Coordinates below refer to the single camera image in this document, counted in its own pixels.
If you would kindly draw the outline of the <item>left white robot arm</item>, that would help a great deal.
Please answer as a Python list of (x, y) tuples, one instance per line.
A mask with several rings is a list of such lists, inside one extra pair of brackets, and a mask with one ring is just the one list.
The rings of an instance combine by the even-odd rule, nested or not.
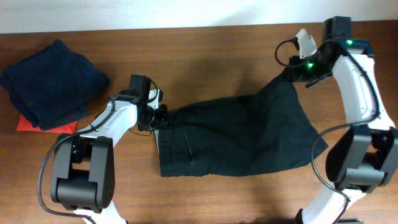
[(50, 197), (69, 215), (86, 223), (126, 223), (113, 203), (116, 185), (114, 147), (126, 131), (139, 126), (152, 131), (167, 107), (161, 90), (111, 97), (105, 110), (86, 128), (63, 135), (54, 145)]

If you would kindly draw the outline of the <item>black shorts garment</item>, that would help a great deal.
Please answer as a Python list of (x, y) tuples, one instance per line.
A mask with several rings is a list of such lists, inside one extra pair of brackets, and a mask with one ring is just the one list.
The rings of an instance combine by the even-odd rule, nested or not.
[(244, 177), (306, 166), (328, 148), (283, 72), (258, 93), (195, 103), (157, 132), (162, 177)]

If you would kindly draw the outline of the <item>folded navy blue garment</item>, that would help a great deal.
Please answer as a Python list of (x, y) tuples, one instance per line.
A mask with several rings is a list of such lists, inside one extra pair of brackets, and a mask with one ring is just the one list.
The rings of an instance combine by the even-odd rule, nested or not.
[(85, 56), (56, 40), (1, 75), (11, 103), (35, 128), (47, 131), (88, 116), (87, 103), (110, 83)]

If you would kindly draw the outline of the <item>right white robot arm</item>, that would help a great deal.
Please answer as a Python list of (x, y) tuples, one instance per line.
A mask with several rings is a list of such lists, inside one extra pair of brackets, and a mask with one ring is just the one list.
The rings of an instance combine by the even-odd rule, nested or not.
[(326, 39), (317, 46), (311, 37), (289, 40), (300, 52), (285, 67), (299, 72), (308, 86), (333, 77), (341, 93), (346, 122), (322, 131), (314, 150), (326, 134), (345, 129), (326, 158), (323, 188), (296, 223), (338, 223), (347, 209), (374, 189), (389, 183), (397, 169), (397, 129), (380, 96), (374, 74), (374, 54), (366, 40)]

